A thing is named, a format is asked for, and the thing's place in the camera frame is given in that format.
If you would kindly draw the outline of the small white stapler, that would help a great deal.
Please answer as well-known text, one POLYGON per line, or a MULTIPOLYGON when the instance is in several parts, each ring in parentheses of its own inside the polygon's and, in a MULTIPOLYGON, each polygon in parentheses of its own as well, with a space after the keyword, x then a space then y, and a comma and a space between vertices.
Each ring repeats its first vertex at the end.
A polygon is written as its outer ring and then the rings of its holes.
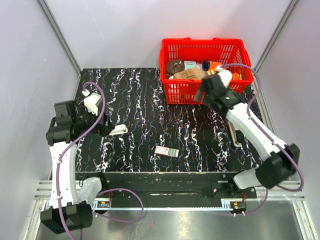
POLYGON ((128 129, 125 124, 120 124, 116 125, 114 129, 109 133, 109 136, 114 136, 114 135, 122 135, 122 134, 127 134, 128 129))

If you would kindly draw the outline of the large beige stapler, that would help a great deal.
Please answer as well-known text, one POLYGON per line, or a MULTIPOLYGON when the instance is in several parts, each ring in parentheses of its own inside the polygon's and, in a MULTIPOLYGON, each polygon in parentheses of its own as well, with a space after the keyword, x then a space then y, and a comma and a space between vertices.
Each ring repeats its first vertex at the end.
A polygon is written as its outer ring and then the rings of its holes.
POLYGON ((230 121, 228 122, 228 126, 229 126, 229 130, 230 130, 230 134, 231 134, 231 138, 232 138, 232 142, 233 145, 236 148, 239 148, 242 146, 242 141, 244 138, 243 133, 230 121))

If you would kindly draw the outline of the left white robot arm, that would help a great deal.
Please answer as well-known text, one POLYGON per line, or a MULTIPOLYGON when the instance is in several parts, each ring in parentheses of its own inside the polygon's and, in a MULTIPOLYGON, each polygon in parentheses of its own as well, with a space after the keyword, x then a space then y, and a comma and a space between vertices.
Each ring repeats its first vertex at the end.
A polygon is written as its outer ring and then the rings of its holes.
POLYGON ((57 235, 71 234, 92 225, 95 198, 103 198, 109 190, 101 173, 85 179, 77 190, 78 143, 88 134, 107 137, 116 127, 99 97, 86 97, 81 104, 73 100, 58 102, 54 110, 55 116, 45 135, 52 160, 51 195, 40 221, 57 235))

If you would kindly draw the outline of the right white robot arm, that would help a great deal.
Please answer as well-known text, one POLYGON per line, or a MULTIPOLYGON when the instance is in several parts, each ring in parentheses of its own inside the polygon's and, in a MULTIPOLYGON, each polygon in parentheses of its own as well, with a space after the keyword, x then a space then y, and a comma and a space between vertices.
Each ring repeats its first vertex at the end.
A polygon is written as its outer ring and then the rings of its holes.
POLYGON ((298 171, 300 149, 275 136, 248 108, 242 96, 225 86, 228 79, 222 72, 203 78, 194 100, 202 101, 237 127, 262 160, 261 166, 237 173, 228 184, 228 194, 239 198, 249 187, 271 189, 293 176, 298 171))

